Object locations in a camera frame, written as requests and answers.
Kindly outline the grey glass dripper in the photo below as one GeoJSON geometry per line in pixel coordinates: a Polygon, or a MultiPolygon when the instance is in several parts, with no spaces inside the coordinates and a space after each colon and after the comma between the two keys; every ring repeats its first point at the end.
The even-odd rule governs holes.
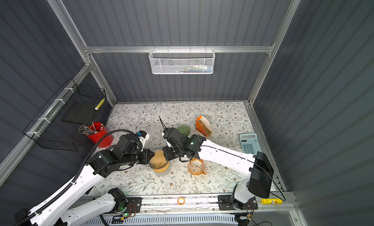
{"type": "Polygon", "coordinates": [[[165,166],[169,165],[169,162],[168,161],[161,161],[159,163],[152,163],[151,161],[149,161],[148,165],[153,170],[160,170],[160,169],[163,169],[165,166]]]}

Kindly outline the orange glass pitcher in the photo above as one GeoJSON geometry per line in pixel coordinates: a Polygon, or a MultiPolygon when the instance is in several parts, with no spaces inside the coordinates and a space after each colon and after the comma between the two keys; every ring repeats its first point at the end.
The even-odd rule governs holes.
{"type": "Polygon", "coordinates": [[[207,171],[205,169],[204,161],[202,159],[196,159],[193,158],[189,163],[188,163],[188,171],[192,175],[201,175],[207,174],[207,171]]]}

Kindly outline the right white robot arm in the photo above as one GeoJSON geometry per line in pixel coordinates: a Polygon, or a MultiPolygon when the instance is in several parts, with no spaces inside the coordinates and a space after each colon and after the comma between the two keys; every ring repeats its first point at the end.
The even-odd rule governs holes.
{"type": "Polygon", "coordinates": [[[173,127],[165,128],[162,136],[167,142],[163,148],[166,160],[210,161],[244,175],[245,180],[236,184],[232,194],[237,202],[245,204],[253,197],[266,199],[270,196],[274,169],[266,154],[240,153],[203,136],[188,137],[173,127]]]}

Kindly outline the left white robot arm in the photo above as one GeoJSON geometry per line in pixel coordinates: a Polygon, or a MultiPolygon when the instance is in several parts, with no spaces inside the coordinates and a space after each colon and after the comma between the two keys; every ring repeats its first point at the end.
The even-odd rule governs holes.
{"type": "Polygon", "coordinates": [[[120,171],[124,165],[129,168],[134,164],[146,165],[154,157],[152,151],[145,149],[145,143],[150,137],[146,132],[125,132],[113,148],[88,156],[78,173],[49,198],[31,209],[20,210],[15,216],[16,224],[78,226],[103,213],[115,211],[124,214],[128,210],[135,211],[119,188],[111,189],[107,194],[79,207],[71,207],[112,172],[120,171]]]}

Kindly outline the green glass dripper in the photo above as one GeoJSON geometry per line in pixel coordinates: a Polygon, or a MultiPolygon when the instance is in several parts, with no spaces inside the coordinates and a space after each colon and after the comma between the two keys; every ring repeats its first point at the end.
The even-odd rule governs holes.
{"type": "Polygon", "coordinates": [[[188,125],[180,125],[177,130],[185,136],[189,136],[191,133],[191,128],[188,125]]]}

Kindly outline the orange coffee filter box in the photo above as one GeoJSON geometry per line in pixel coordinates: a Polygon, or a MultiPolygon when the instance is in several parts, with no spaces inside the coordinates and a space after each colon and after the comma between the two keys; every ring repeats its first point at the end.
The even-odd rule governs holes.
{"type": "Polygon", "coordinates": [[[212,128],[210,122],[203,116],[200,116],[195,121],[195,127],[198,132],[200,132],[205,137],[211,137],[212,128]]]}

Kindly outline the red cup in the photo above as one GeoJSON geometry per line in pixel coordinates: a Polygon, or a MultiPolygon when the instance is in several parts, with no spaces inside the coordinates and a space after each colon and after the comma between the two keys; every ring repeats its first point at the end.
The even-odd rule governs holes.
{"type": "MultiPolygon", "coordinates": [[[[102,139],[107,133],[108,130],[101,122],[94,122],[89,126],[90,132],[88,133],[87,137],[94,143],[99,142],[100,139],[102,139]]],[[[103,149],[107,148],[113,143],[113,136],[108,135],[106,136],[98,145],[98,148],[103,149]]]]}

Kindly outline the orange tape roll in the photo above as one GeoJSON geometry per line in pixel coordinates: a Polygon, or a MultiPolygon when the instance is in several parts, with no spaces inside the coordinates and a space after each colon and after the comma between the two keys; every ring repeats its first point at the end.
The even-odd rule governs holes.
{"type": "Polygon", "coordinates": [[[180,206],[183,206],[185,204],[186,200],[184,197],[179,197],[177,199],[177,204],[180,205],[180,206]]]}

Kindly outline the yellow marker in basket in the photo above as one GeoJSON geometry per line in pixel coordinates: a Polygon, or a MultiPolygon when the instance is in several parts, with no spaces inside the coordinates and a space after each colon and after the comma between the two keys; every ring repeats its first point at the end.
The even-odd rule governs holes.
{"type": "Polygon", "coordinates": [[[96,105],[96,107],[94,108],[96,111],[98,111],[100,109],[100,107],[104,104],[106,98],[103,98],[101,99],[101,101],[96,105]]]}

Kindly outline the light blue calculator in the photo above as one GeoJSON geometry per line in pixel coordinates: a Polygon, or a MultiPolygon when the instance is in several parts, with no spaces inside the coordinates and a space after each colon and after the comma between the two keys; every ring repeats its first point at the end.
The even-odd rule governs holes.
{"type": "Polygon", "coordinates": [[[256,133],[240,134],[239,141],[242,151],[245,154],[256,155],[257,152],[262,151],[256,133]]]}

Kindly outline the yellow glue stick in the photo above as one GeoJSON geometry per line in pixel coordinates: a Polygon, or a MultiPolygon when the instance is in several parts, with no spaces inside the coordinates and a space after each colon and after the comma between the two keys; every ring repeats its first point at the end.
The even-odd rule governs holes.
{"type": "Polygon", "coordinates": [[[263,205],[271,205],[271,204],[282,204],[283,201],[279,198],[271,198],[271,199],[262,199],[261,203],[263,205]]]}

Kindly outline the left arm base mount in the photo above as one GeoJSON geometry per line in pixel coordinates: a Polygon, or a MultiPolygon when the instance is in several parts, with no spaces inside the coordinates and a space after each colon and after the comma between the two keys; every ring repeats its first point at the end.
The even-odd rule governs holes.
{"type": "Polygon", "coordinates": [[[115,207],[110,213],[139,213],[141,206],[142,206],[142,198],[141,197],[130,197],[126,200],[120,200],[116,202],[115,207]]]}

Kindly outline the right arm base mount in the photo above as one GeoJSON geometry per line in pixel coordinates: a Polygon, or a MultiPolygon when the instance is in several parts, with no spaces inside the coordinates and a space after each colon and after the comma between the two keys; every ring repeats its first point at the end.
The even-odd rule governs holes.
{"type": "Polygon", "coordinates": [[[236,200],[232,195],[219,195],[218,198],[218,205],[219,210],[221,211],[229,211],[229,210],[257,210],[258,204],[256,197],[250,198],[246,203],[242,203],[236,200]]]}

